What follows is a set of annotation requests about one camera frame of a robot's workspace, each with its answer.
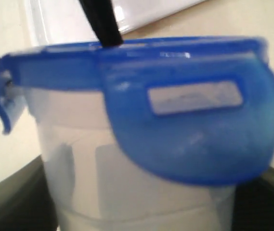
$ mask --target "black object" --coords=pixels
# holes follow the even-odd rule
[[[93,31],[103,47],[123,43],[118,31],[111,0],[79,0]]]
[[[238,186],[232,231],[274,231],[274,169],[263,178]]]
[[[0,194],[28,172],[33,172],[32,177],[14,197],[0,206],[0,231],[56,231],[58,227],[40,157],[1,182]]]

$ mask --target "blue lid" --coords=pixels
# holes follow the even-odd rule
[[[274,154],[274,74],[260,38],[191,37],[49,46],[0,61],[0,117],[10,132],[18,86],[100,90],[134,163],[184,183],[239,183]],[[10,97],[7,91],[11,88]]]

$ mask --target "translucent container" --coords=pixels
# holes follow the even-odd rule
[[[36,119],[62,231],[230,231],[274,154],[267,62],[246,37],[40,47],[0,60],[0,117]]]
[[[30,89],[62,231],[229,231],[234,187],[163,180],[119,149],[100,92]]]

